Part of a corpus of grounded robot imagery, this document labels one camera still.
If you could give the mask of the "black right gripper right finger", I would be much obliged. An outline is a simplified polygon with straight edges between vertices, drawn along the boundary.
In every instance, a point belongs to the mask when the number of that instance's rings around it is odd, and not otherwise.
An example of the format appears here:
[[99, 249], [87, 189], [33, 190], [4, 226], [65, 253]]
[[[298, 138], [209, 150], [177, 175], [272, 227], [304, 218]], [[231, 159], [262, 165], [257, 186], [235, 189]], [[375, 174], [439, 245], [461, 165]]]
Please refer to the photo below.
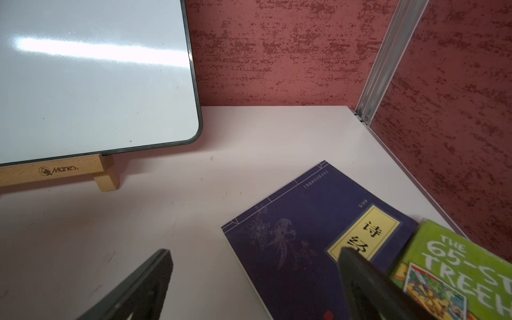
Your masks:
[[344, 247], [338, 267], [353, 319], [434, 318], [356, 250]]

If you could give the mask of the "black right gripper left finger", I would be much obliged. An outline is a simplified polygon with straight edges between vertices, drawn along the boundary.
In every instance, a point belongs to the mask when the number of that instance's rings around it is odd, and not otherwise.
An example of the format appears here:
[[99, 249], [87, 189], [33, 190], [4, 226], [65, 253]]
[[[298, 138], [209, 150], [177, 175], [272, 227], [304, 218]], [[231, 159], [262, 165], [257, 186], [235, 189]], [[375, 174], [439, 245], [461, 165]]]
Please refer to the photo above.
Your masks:
[[80, 319], [159, 319], [173, 261], [159, 249]]

